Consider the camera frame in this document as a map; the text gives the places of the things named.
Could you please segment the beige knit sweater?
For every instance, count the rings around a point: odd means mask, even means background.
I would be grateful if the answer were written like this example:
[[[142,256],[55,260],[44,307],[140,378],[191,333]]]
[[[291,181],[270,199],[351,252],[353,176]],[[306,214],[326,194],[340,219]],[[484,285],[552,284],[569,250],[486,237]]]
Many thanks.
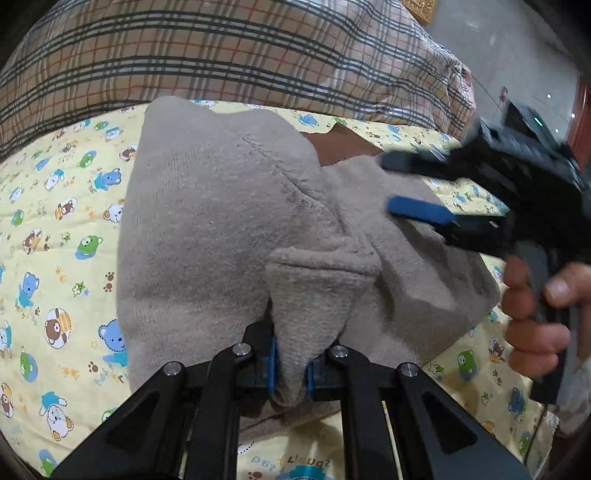
[[[243,438],[334,414],[304,392],[308,363],[339,341],[370,361],[424,364],[483,320],[499,289],[480,255],[387,215],[427,202],[424,180],[372,156],[322,166],[269,110],[216,113],[177,97],[145,112],[118,243],[117,318],[128,378],[193,365],[270,314],[279,377]]]

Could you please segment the plaid beige blanket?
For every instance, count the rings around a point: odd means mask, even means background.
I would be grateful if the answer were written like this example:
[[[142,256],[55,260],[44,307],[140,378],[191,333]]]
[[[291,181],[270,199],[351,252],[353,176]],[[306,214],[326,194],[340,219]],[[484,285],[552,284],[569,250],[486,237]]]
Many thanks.
[[[398,1],[60,1],[1,71],[1,153],[162,96],[464,134],[469,69]]]

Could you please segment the landscape wall painting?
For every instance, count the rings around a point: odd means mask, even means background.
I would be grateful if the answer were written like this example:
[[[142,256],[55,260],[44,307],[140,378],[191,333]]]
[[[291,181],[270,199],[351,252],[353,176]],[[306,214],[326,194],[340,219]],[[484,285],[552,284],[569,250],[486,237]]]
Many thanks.
[[[429,26],[434,19],[437,0],[402,0],[402,4],[422,25]]]

